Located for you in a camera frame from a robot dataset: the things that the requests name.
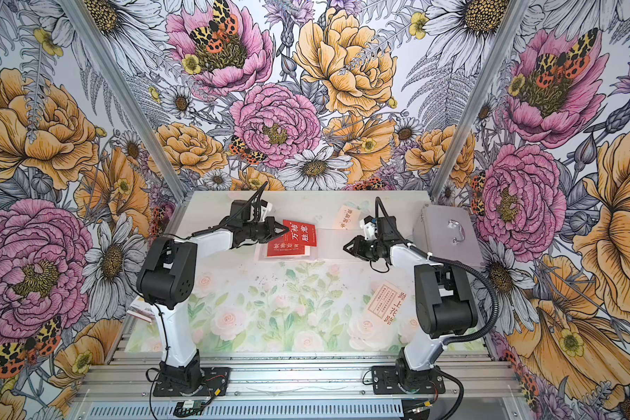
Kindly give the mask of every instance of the purple thistle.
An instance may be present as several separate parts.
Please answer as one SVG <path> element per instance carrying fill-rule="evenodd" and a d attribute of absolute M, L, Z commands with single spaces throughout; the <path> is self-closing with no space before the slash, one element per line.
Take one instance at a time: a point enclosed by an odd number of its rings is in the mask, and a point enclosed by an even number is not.
<path fill-rule="evenodd" d="M 266 22 L 271 28 L 278 22 L 286 24 L 290 20 L 303 26 L 313 18 L 313 0 L 266 0 L 264 7 L 268 11 Z"/>
<path fill-rule="evenodd" d="M 331 0 L 331 7 L 334 7 L 336 11 L 344 10 L 349 15 L 359 15 L 361 0 Z"/>

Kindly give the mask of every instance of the pink peony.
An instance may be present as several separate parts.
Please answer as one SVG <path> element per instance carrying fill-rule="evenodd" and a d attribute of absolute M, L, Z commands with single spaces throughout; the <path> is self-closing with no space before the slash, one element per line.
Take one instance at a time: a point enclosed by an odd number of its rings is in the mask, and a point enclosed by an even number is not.
<path fill-rule="evenodd" d="M 189 37 L 192 30 L 209 26 L 213 7 L 203 13 L 195 8 L 193 15 L 182 12 L 182 16 L 171 14 L 166 17 L 168 43 L 176 61 L 185 60 L 184 77 L 193 77 L 199 90 L 193 93 L 207 99 L 206 94 L 225 96 L 229 92 L 244 91 L 258 82 L 268 80 L 273 70 L 273 41 L 269 31 L 261 32 L 252 21 L 250 11 L 242 11 L 228 1 L 231 14 L 238 18 L 238 33 L 225 43 L 224 50 L 211 54 Z"/>
<path fill-rule="evenodd" d="M 77 322 L 91 247 L 84 223 L 49 201 L 24 199 L 0 210 L 0 344 L 33 337 L 55 316 L 63 328 Z"/>
<path fill-rule="evenodd" d="M 235 134 L 252 150 L 266 154 L 269 167 L 282 168 L 285 159 L 313 149 L 320 141 L 320 121 L 307 97 L 268 83 L 253 87 L 229 111 Z"/>
<path fill-rule="evenodd" d="M 598 31 L 589 63 L 574 79 L 556 76 L 552 84 L 540 88 L 536 81 L 537 57 L 543 54 L 560 56 L 568 52 L 577 39 L 556 38 L 554 33 L 540 30 L 532 38 L 511 70 L 508 96 L 501 106 L 501 118 L 510 132 L 517 132 L 528 142 L 541 142 L 548 148 L 562 146 L 595 116 L 605 95 L 596 95 L 602 84 L 599 77 L 609 55 L 598 57 L 602 33 Z"/>
<path fill-rule="evenodd" d="M 567 201 L 553 156 L 537 145 L 504 145 L 486 171 L 480 237 L 493 237 L 526 262 L 544 252 L 562 227 Z"/>

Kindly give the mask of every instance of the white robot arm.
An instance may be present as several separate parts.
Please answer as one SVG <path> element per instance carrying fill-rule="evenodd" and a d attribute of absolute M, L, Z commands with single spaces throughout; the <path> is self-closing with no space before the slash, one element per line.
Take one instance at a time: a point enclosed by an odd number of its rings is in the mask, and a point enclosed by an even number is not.
<path fill-rule="evenodd" d="M 379 208 L 383 217 L 379 217 Z M 343 250 L 370 263 L 384 259 L 388 267 L 400 267 L 414 276 L 416 314 L 422 331 L 418 331 L 413 340 L 400 350 L 394 372 L 399 388 L 410 393 L 432 382 L 431 370 L 449 343 L 476 340 L 487 334 L 495 325 L 499 306 L 496 298 L 493 299 L 490 318 L 485 326 L 464 335 L 478 323 L 478 311 L 467 273 L 476 276 L 489 289 L 492 285 L 486 277 L 467 265 L 434 257 L 415 247 L 401 236 L 395 219 L 386 214 L 382 202 L 376 198 L 376 217 L 369 216 L 361 222 L 364 236 L 355 237 Z M 394 393 L 395 389 L 377 386 L 374 392 Z"/>
<path fill-rule="evenodd" d="M 217 226 L 183 239 L 162 235 L 152 243 L 135 285 L 152 306 L 163 345 L 154 396 L 193 395 L 202 388 L 207 391 L 202 386 L 200 357 L 191 339 L 187 311 L 196 261 L 242 245 L 268 243 L 289 232 L 274 217 L 267 216 L 271 205 L 261 200 L 267 184 L 249 200 L 234 201 L 230 216 Z"/>

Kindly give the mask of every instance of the red card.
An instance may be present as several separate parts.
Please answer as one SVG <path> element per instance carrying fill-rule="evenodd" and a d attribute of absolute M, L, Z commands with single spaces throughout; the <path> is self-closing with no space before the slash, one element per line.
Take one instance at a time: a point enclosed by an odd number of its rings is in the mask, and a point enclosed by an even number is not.
<path fill-rule="evenodd" d="M 307 245 L 309 247 L 317 246 L 314 224 L 292 222 L 291 220 L 283 220 L 282 224 L 289 228 L 289 232 L 285 234 L 286 243 Z"/>
<path fill-rule="evenodd" d="M 303 256 L 306 254 L 305 245 L 296 245 L 294 243 L 286 243 L 285 236 L 278 239 L 274 239 L 268 243 L 267 257 L 279 257 L 279 256 Z"/>

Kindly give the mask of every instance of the black mounting plate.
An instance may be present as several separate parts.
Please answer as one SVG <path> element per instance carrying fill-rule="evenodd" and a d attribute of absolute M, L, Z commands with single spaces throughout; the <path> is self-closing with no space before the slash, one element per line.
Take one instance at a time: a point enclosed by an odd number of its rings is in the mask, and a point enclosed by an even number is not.
<path fill-rule="evenodd" d="M 436 392 L 443 394 L 445 392 L 443 379 L 439 380 L 439 375 L 434 370 L 429 372 L 428 380 L 420 382 L 417 389 L 406 391 L 399 386 L 399 376 L 395 366 L 373 366 L 371 368 L 371 377 L 373 378 L 373 393 L 375 395 L 436 394 Z"/>
<path fill-rule="evenodd" d="M 229 367 L 201 367 L 201 374 L 203 375 L 203 385 L 198 391 L 193 394 L 183 394 L 178 391 L 176 387 L 167 388 L 165 383 L 157 382 L 154 384 L 155 397 L 209 397 L 219 389 L 217 397 L 223 397 L 226 395 L 226 387 L 229 383 L 229 373 L 231 369 Z"/>

